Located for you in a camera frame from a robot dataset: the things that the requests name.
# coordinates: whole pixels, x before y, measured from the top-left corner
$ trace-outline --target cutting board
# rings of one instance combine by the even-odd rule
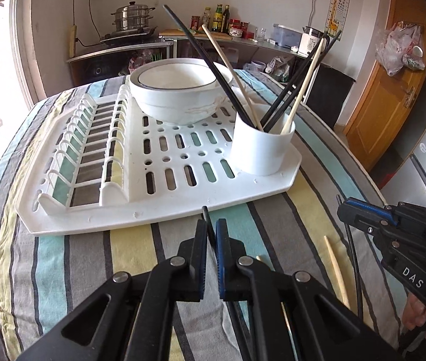
[[[227,40],[231,41],[233,38],[229,36],[228,34],[225,34],[223,32],[212,32],[214,39],[217,40]],[[184,36],[185,33],[181,30],[163,30],[160,32],[160,36]],[[205,33],[195,31],[194,32],[195,38],[208,38]]]

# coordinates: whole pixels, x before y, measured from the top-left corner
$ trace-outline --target bowl rim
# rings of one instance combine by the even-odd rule
[[[202,64],[192,64],[191,62],[181,62],[181,63],[183,63],[183,64],[185,64],[185,65],[199,65],[199,66],[203,66],[204,68],[207,68],[207,69],[208,69],[208,66],[206,66],[206,65],[202,65]],[[157,86],[151,86],[151,85],[144,84],[144,83],[142,83],[142,82],[141,82],[140,77],[141,77],[141,75],[142,75],[142,74],[144,74],[144,73],[146,73],[147,71],[150,71],[151,69],[154,69],[154,68],[156,68],[156,67],[158,67],[158,66],[164,66],[164,65],[171,65],[171,64],[161,64],[161,65],[152,66],[152,67],[150,67],[149,69],[145,69],[144,71],[142,71],[142,72],[138,75],[138,82],[139,82],[141,85],[143,85],[143,86],[145,86],[145,87],[147,87],[147,88],[150,88],[150,89],[167,89],[167,90],[176,89],[176,90],[181,90],[181,89],[192,89],[192,88],[200,88],[200,87],[204,87],[204,86],[207,86],[207,85],[213,84],[213,83],[216,81],[216,77],[215,77],[215,75],[214,75],[214,74],[213,74],[213,72],[211,72],[211,70],[210,70],[211,74],[213,74],[213,80],[212,80],[212,81],[210,81],[209,83],[201,84],[201,85],[186,86],[186,87],[183,87],[183,88],[159,88],[159,87],[157,87]]]
[[[150,62],[148,64],[140,66],[138,69],[133,71],[132,74],[130,74],[129,83],[130,83],[130,85],[133,85],[136,88],[141,88],[141,89],[145,89],[145,90],[149,90],[149,91],[153,90],[153,91],[169,92],[169,93],[197,92],[197,91],[203,91],[205,89],[210,89],[210,88],[213,89],[213,88],[220,87],[220,83],[218,82],[218,80],[216,78],[212,83],[204,84],[204,85],[196,86],[196,87],[191,87],[191,88],[154,88],[154,87],[150,87],[150,86],[142,84],[138,79],[139,76],[143,72],[145,72],[146,70],[152,69],[156,66],[167,65],[167,64],[178,63],[178,62],[192,63],[192,64],[195,64],[195,65],[202,65],[202,66],[208,67],[208,65],[206,64],[206,62],[204,60],[201,60],[201,59],[198,59],[198,58],[169,58],[169,59],[166,59],[166,60]],[[228,68],[226,66],[222,65],[222,64],[219,64],[218,62],[214,62],[214,64],[219,69],[221,74],[223,74],[223,77],[227,81],[228,85],[230,85],[231,82],[233,81],[233,75],[228,70]]]

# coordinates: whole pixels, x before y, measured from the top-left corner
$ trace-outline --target striped tablecloth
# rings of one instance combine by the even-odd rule
[[[255,101],[271,103],[281,91],[266,75],[239,71]],[[176,254],[193,237],[199,216],[130,229],[74,236],[33,237],[17,216],[17,192],[33,153],[53,119],[79,102],[118,91],[125,78],[71,89],[39,102],[0,160],[0,360],[14,360],[114,272],[149,271]],[[211,213],[226,218],[230,236],[245,243],[273,270],[306,270],[340,295],[323,236],[327,235],[356,311],[353,270],[346,234],[336,216],[336,195],[375,205],[383,198],[365,171],[332,131],[308,107],[295,117],[293,144],[303,156],[292,188],[285,193]],[[380,255],[358,230],[353,238],[364,291],[365,322],[391,345],[397,343],[406,301],[404,288],[380,266]],[[209,251],[205,300],[178,303],[171,345],[174,360],[239,360],[240,354],[224,303],[218,298],[214,257]]]

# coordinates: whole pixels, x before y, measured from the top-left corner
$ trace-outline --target stainless steel pot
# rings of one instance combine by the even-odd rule
[[[136,4],[135,1],[130,1],[129,5],[118,8],[115,13],[112,13],[116,31],[149,27],[148,20],[153,17],[150,16],[150,12],[154,9],[155,7],[148,8],[145,4]]]
[[[115,20],[116,31],[136,30],[138,28],[149,27],[149,20],[153,16],[127,17],[126,19]]]
[[[155,9],[155,7],[148,8],[145,4],[135,4],[135,1],[130,1],[129,5],[118,8],[112,15],[114,15],[115,20],[122,20],[130,17],[148,16],[150,11]]]

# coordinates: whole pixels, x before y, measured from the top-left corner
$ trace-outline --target glass bottle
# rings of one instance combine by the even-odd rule
[[[205,27],[208,29],[210,29],[210,19],[211,19],[211,8],[206,7],[202,17],[202,24],[204,24]]]
[[[228,33],[228,22],[230,21],[230,6],[226,4],[224,6],[223,19],[221,23],[221,32]]]
[[[222,7],[223,7],[223,4],[218,4],[216,7],[216,11],[213,16],[213,25],[211,27],[211,30],[213,32],[221,32],[221,22],[223,20]]]

